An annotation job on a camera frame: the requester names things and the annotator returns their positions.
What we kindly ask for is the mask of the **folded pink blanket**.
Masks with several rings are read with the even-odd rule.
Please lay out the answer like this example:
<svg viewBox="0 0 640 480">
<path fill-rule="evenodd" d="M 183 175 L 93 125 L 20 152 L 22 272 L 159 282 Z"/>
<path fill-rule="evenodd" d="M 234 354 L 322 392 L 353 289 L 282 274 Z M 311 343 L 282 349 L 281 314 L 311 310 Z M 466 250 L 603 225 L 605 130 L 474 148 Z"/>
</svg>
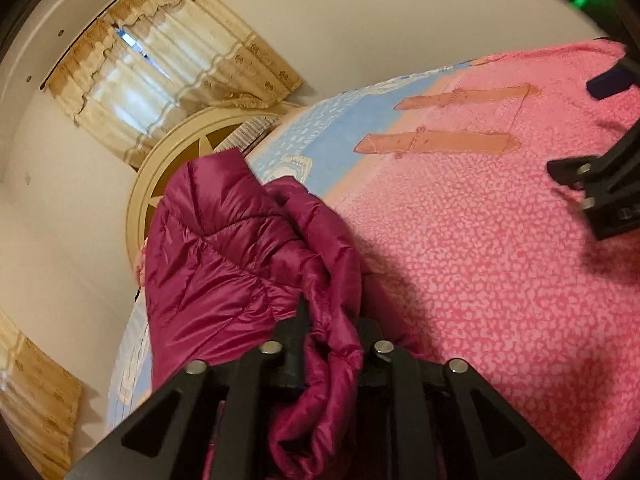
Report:
<svg viewBox="0 0 640 480">
<path fill-rule="evenodd" d="M 141 248 L 137 252 L 134 259 L 134 278 L 136 279 L 139 288 L 144 286 L 145 282 L 145 256 L 146 256 L 146 240 L 143 242 Z"/>
</svg>

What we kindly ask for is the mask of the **cream floral side curtain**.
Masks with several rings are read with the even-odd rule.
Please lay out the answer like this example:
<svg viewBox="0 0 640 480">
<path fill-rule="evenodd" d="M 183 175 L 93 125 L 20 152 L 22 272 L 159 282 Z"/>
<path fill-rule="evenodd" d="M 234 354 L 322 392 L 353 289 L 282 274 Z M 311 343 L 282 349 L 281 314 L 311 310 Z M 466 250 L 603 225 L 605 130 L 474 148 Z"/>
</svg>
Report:
<svg viewBox="0 0 640 480">
<path fill-rule="evenodd" d="M 46 479 L 72 468 L 82 383 L 1 317 L 1 413 L 17 444 Z"/>
</svg>

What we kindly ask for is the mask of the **magenta puffer jacket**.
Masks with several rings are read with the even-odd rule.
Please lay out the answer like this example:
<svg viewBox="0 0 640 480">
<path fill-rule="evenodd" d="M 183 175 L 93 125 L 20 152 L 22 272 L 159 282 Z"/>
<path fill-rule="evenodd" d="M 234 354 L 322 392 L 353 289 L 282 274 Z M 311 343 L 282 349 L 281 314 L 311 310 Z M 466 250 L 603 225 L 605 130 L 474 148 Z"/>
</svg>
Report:
<svg viewBox="0 0 640 480">
<path fill-rule="evenodd" d="M 342 218 L 291 177 L 257 180 L 235 150 L 170 179 L 145 245 L 152 384 L 187 362 L 239 359 L 306 302 L 306 391 L 273 416 L 269 447 L 288 479 L 341 479 L 363 350 L 360 318 L 412 353 L 421 344 Z"/>
</svg>

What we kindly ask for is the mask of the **striped pillow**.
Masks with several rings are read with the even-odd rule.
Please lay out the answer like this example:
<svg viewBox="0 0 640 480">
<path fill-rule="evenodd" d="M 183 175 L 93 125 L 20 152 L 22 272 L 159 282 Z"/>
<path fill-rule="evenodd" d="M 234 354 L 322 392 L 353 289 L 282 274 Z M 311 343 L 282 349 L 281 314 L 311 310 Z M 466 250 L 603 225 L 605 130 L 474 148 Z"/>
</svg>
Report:
<svg viewBox="0 0 640 480">
<path fill-rule="evenodd" d="M 233 125 L 228 136 L 214 148 L 215 153 L 237 148 L 246 155 L 280 124 L 279 116 L 255 116 Z"/>
</svg>

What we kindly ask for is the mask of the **cream arched wooden headboard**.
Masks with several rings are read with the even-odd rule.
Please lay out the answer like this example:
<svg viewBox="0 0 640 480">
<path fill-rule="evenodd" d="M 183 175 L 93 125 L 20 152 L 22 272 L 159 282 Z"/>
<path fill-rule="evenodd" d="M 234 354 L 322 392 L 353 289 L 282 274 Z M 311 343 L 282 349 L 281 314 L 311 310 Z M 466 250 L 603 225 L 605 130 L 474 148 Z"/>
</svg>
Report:
<svg viewBox="0 0 640 480">
<path fill-rule="evenodd" d="M 126 248 L 130 264 L 134 264 L 157 210 L 165 188 L 177 170 L 190 160 L 210 155 L 219 144 L 244 122 L 256 117 L 292 118 L 303 107 L 282 102 L 265 110 L 209 107 L 186 119 L 145 157 L 138 169 L 126 212 Z"/>
</svg>

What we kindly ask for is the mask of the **pink and blue bedspread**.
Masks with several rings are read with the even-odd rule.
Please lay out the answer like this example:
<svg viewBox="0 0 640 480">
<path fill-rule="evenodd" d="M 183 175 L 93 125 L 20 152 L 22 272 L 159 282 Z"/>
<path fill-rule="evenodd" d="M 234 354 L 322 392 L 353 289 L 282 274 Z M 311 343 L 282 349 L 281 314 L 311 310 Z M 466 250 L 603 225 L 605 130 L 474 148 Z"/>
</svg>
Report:
<svg viewBox="0 0 640 480">
<path fill-rule="evenodd" d="M 283 117 L 246 154 L 334 208 L 427 354 L 469 360 L 584 479 L 639 429 L 639 237 L 596 240 L 546 165 L 636 121 L 637 90 L 586 89 L 623 54 L 596 39 L 401 76 Z"/>
</svg>

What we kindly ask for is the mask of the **cream floral centre curtain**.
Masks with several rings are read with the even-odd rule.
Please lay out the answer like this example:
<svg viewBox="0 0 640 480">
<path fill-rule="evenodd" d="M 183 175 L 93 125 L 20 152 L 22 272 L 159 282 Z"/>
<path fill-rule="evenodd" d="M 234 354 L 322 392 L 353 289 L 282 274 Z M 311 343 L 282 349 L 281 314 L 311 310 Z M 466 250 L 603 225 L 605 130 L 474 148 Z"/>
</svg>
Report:
<svg viewBox="0 0 640 480">
<path fill-rule="evenodd" d="M 75 126 L 139 168 L 200 110 L 263 110 L 302 84 L 220 0 L 116 0 L 70 47 L 47 89 Z"/>
</svg>

